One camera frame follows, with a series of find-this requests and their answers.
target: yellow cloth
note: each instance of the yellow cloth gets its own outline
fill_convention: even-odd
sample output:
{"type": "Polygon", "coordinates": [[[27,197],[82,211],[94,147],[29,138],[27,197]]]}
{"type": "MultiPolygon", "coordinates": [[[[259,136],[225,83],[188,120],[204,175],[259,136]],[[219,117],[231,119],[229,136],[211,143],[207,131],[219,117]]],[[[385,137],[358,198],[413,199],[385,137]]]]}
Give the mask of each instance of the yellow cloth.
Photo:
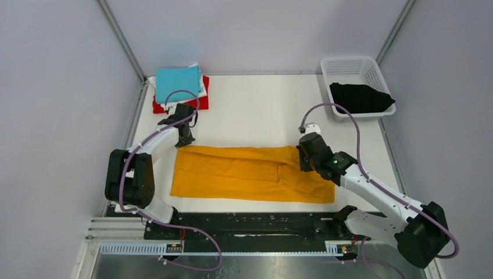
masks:
{"type": "Polygon", "coordinates": [[[178,149],[171,195],[276,202],[334,202],[334,183],[299,169],[298,150],[215,148],[178,149]]]}

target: gray wall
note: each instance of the gray wall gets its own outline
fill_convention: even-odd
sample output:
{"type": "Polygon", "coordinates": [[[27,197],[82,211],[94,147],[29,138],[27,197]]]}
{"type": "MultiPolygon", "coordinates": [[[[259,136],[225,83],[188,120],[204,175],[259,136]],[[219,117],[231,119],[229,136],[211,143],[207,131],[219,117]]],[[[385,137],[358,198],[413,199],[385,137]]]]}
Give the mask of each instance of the gray wall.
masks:
{"type": "Polygon", "coordinates": [[[0,2],[0,277],[69,278],[139,82],[95,1],[0,2]]]}
{"type": "Polygon", "coordinates": [[[381,67],[406,185],[445,209],[461,244],[441,261],[447,279],[491,278],[492,14],[492,1],[418,1],[381,67]]]}
{"type": "Polygon", "coordinates": [[[315,73],[330,55],[376,57],[406,0],[108,0],[141,67],[315,73]]]}

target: white table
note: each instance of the white table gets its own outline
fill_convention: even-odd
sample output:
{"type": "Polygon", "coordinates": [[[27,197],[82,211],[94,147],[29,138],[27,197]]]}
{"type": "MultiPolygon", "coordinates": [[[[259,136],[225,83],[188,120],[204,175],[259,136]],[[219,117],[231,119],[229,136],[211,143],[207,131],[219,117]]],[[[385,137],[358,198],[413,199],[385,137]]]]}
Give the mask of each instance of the white table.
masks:
{"type": "MultiPolygon", "coordinates": [[[[154,89],[149,88],[135,134],[143,140],[166,115],[152,113],[154,89]]],[[[296,145],[298,127],[312,106],[327,102],[327,90],[317,75],[211,76],[209,110],[200,110],[192,128],[195,145],[273,147],[296,145]]],[[[315,122],[327,145],[356,157],[356,131],[351,122],[336,123],[329,108],[318,108],[308,117],[315,122]]],[[[377,121],[360,121],[361,154],[365,169],[390,187],[398,189],[377,121]]],[[[335,188],[335,202],[262,202],[239,199],[179,198],[165,189],[162,200],[179,212],[337,212],[346,205],[378,211],[359,196],[335,188]]]]}

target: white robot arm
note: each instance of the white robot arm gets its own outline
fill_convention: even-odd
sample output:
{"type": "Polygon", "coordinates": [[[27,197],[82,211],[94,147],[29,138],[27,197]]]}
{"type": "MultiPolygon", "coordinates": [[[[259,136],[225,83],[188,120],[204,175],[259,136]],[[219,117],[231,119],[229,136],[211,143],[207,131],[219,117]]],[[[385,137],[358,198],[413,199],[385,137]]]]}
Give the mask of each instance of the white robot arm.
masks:
{"type": "Polygon", "coordinates": [[[396,247],[406,260],[419,268],[425,268],[450,240],[437,226],[410,208],[421,209],[447,228],[445,213],[438,204],[431,202],[423,205],[385,185],[370,173],[366,173],[367,178],[355,158],[345,152],[332,152],[316,124],[305,126],[297,148],[302,171],[316,171],[322,178],[361,196],[385,215],[380,217],[354,206],[346,206],[336,217],[344,222],[351,233],[396,247]],[[370,180],[407,204],[397,202],[370,180]]]}
{"type": "MultiPolygon", "coordinates": [[[[185,104],[178,104],[174,114],[163,119],[153,133],[159,132],[163,127],[176,123],[191,115],[194,108],[185,104]]],[[[189,127],[190,121],[186,121],[176,127],[170,127],[161,131],[151,140],[141,146],[135,153],[130,162],[128,173],[123,174],[123,166],[129,154],[139,145],[134,145],[126,150],[115,149],[111,152],[108,163],[108,173],[106,175],[105,196],[110,201],[119,202],[120,181],[125,175],[123,204],[126,209],[142,211],[153,220],[162,223],[169,223],[173,215],[173,208],[164,203],[155,195],[157,184],[159,189],[171,188],[165,184],[171,184],[173,178],[174,161],[177,148],[192,143],[195,139],[189,127]],[[162,175],[155,176],[153,165],[161,158],[166,158],[166,162],[171,166],[159,172],[162,175]]]]}

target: black garment in basket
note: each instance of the black garment in basket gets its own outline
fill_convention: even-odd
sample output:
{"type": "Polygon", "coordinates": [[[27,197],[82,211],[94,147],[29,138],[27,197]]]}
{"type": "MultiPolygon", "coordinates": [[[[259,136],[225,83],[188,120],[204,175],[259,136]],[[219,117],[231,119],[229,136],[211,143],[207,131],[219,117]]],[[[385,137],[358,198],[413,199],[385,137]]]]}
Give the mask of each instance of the black garment in basket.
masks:
{"type": "Polygon", "coordinates": [[[343,106],[350,113],[374,113],[386,111],[395,100],[365,84],[332,83],[330,91],[334,102],[343,106]]]}

